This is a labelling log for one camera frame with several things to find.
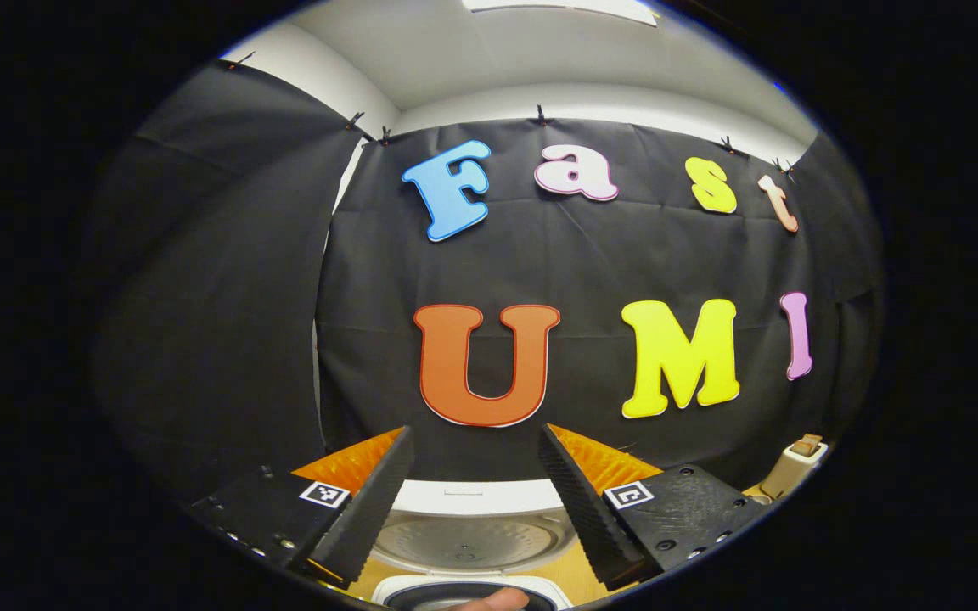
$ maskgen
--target white wall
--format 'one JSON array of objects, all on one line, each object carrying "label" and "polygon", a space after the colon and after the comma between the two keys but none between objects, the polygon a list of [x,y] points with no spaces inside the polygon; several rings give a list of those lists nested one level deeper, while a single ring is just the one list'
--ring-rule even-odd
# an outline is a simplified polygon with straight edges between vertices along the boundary
[{"label": "white wall", "polygon": [[279,23],[229,49],[222,59],[236,62],[248,53],[256,54],[244,62],[287,81],[327,104],[339,115],[357,120],[368,134],[383,135],[381,127],[395,125],[399,109],[371,81],[342,58],[334,49],[299,26]]},{"label": "white wall", "polygon": [[432,102],[402,113],[393,131],[399,134],[460,121],[533,119],[538,116],[537,104],[542,104],[547,117],[647,125],[714,143],[730,136],[737,150],[781,163],[798,161],[818,134],[816,128],[784,134],[763,121],[698,98],[589,82],[505,87]]}]

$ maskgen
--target hand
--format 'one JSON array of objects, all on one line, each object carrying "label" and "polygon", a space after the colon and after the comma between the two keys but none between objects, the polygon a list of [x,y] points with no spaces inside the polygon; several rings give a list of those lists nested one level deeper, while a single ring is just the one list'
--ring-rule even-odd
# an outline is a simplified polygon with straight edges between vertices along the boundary
[{"label": "hand", "polygon": [[520,611],[530,602],[531,599],[520,589],[501,588],[485,598],[445,608],[443,611]]}]

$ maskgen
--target ceiling light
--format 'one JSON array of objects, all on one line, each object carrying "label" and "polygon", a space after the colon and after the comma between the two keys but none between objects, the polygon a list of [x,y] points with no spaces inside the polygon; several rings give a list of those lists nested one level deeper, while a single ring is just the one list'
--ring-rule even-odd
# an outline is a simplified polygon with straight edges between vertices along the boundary
[{"label": "ceiling light", "polygon": [[651,8],[637,0],[463,0],[463,4],[470,12],[475,13],[492,8],[575,8],[579,11],[625,17],[655,27],[655,15]]}]

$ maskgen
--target white ceiling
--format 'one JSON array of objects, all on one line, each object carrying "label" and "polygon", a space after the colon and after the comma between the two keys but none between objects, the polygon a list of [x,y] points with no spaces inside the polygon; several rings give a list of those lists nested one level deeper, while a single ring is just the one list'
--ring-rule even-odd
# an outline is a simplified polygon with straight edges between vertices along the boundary
[{"label": "white ceiling", "polygon": [[785,134],[812,134],[810,120],[771,80],[701,28],[655,12],[651,27],[570,8],[472,13],[462,0],[331,0],[291,20],[401,111],[499,87],[598,82],[686,94]]}]

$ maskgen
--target black cloth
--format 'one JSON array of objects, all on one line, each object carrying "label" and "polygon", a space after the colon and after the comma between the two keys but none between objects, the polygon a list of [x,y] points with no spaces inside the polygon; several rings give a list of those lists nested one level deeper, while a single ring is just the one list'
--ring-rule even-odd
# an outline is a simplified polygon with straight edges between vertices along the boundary
[{"label": "black cloth", "polygon": [[93,389],[179,500],[323,455],[312,317],[338,181],[361,137],[309,94],[217,61],[109,163],[75,291]]},{"label": "black cloth", "polygon": [[[488,190],[467,191],[489,214],[431,243],[424,201],[400,176],[470,139],[492,150],[478,161]],[[616,199],[595,202],[536,185],[542,148],[567,143],[606,156],[621,190]],[[835,384],[861,397],[869,371],[850,360],[862,361],[864,347],[876,345],[880,303],[846,304],[880,285],[876,225],[861,191],[845,201],[843,193],[857,188],[849,184],[853,173],[815,170],[829,162],[830,150],[819,138],[791,182],[771,164],[706,140],[612,121],[478,121],[372,144],[334,213],[323,258],[316,317],[329,450],[410,424],[418,447],[413,479],[542,479],[536,439],[550,422],[659,467],[691,461],[734,486],[755,484],[791,441],[834,433],[824,425]],[[684,170],[691,156],[726,171],[738,200],[733,214],[700,208]],[[796,235],[757,186],[763,175],[787,193],[802,224]],[[785,376],[790,338],[779,305],[789,291],[810,299],[814,357],[810,374],[795,382]],[[665,301],[691,337],[701,306],[717,298],[737,306],[739,397],[715,406],[693,399],[683,410],[671,399],[657,417],[623,418],[621,403],[635,384],[636,340],[621,308]],[[470,338],[469,387],[489,397],[512,382],[513,337],[501,310],[517,303],[560,310],[562,320],[548,334],[546,398],[533,417],[479,429],[447,422],[424,405],[422,336],[413,316],[431,303],[484,314]],[[855,317],[846,324],[849,308]],[[665,380],[663,392],[669,397]]]}]

